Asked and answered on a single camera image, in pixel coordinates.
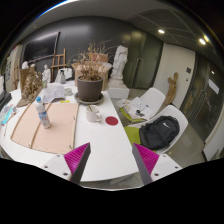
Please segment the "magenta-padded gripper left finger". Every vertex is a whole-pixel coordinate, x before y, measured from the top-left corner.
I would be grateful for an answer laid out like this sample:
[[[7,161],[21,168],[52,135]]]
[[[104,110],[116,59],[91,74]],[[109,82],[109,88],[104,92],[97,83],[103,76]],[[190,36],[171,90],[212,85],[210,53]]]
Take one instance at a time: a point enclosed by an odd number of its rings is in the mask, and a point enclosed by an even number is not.
[[[56,154],[42,166],[42,169],[79,184],[90,153],[91,146],[86,143],[64,155]]]

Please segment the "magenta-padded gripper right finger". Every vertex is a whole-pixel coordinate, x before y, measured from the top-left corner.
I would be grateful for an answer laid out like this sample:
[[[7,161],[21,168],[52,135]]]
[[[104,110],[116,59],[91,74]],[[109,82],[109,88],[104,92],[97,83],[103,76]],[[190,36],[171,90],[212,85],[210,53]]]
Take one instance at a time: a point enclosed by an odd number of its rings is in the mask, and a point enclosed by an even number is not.
[[[182,167],[167,154],[157,154],[137,143],[133,144],[132,153],[144,185],[182,169]]]

